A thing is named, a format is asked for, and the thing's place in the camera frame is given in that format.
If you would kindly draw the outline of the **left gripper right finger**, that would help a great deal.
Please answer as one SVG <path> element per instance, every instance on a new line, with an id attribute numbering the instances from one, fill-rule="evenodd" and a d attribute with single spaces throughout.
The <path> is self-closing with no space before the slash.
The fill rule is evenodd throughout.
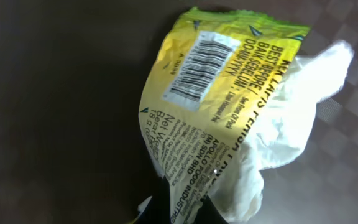
<path id="1" fill-rule="evenodd" d="M 219 214 L 211 199 L 207 196 L 203 200 L 202 207 L 198 210 L 194 224 L 228 224 Z"/>

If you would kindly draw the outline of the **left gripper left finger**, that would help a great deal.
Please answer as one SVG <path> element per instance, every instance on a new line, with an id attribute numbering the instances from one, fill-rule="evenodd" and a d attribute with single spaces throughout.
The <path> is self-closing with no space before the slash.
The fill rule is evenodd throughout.
<path id="1" fill-rule="evenodd" d="M 158 189 L 135 224 L 171 224 L 170 221 L 170 187 L 164 177 Z"/>

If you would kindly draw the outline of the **brown serving tray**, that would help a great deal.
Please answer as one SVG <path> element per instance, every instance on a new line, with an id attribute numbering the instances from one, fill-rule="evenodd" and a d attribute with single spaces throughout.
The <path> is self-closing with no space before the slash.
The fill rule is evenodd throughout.
<path id="1" fill-rule="evenodd" d="M 127 223 L 162 190 L 137 109 L 177 17 L 246 9 L 311 27 L 355 57 L 305 152 L 263 172 L 253 223 L 358 223 L 358 1 L 0 1 L 0 223 Z"/>

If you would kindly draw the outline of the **green yellow wrapper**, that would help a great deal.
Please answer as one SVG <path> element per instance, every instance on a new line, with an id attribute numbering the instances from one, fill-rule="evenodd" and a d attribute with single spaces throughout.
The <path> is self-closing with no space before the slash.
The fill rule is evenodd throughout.
<path id="1" fill-rule="evenodd" d="M 343 40 L 299 56 L 308 32 L 246 10 L 178 18 L 139 105 L 145 145 L 169 184 L 169 223 L 193 223 L 206 199 L 224 221 L 248 221 L 261 207 L 261 172 L 303 153 L 316 105 L 343 87 L 354 56 Z"/>

